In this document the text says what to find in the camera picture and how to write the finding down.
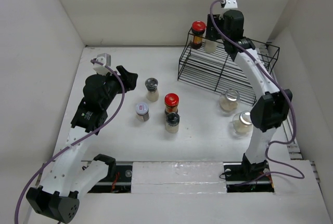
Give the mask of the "black pump cap salt bottle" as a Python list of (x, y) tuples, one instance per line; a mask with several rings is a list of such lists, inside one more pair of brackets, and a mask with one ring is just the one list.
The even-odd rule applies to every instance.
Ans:
[(204, 51), (208, 54), (212, 54), (215, 52), (218, 43), (216, 41), (206, 40), (204, 44)]

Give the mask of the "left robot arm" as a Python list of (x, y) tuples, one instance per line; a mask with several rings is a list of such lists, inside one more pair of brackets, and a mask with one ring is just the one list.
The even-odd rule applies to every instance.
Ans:
[(116, 175), (114, 158), (98, 154), (86, 169), (81, 160), (92, 143), (92, 135), (109, 124), (113, 116), (107, 109), (116, 95), (124, 96), (136, 88), (138, 75), (123, 66), (113, 71), (107, 65), (85, 80), (83, 98), (71, 121), (66, 145), (51, 159), (54, 165), (38, 187), (30, 187), (25, 195), (33, 210), (40, 215), (70, 223), (75, 217), (80, 199), (100, 180), (111, 180)]

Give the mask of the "dark sauce jar red lid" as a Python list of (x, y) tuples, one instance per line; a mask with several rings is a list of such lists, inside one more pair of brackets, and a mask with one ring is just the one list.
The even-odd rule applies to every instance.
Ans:
[(202, 46), (202, 37), (206, 31), (206, 24), (203, 21), (194, 21), (191, 25), (193, 39), (190, 41), (192, 49), (199, 49)]

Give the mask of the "black knob cap salt bottle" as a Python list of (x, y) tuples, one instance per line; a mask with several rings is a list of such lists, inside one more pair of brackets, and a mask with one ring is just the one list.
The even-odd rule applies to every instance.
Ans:
[(165, 118), (165, 129), (169, 133), (177, 133), (179, 130), (179, 124), (180, 124), (180, 116), (175, 113), (171, 112), (166, 115)]

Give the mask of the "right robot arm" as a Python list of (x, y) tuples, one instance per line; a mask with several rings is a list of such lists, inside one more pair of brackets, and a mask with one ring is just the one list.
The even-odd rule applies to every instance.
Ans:
[(294, 113), (292, 92), (282, 89), (270, 76), (254, 43), (243, 35), (244, 16), (241, 11), (228, 10), (223, 16), (209, 13), (207, 23), (212, 28), (210, 33), (223, 41), (225, 51), (241, 68), (254, 90), (257, 101), (250, 111), (253, 131), (238, 171), (243, 180), (259, 179), (266, 175), (268, 151), (275, 143), (273, 135), (288, 113)]

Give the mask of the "orange label jar red lid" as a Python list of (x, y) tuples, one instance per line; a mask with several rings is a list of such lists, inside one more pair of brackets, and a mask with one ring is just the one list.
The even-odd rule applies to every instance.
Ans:
[(168, 93), (164, 97), (165, 114), (178, 113), (179, 96), (175, 93)]

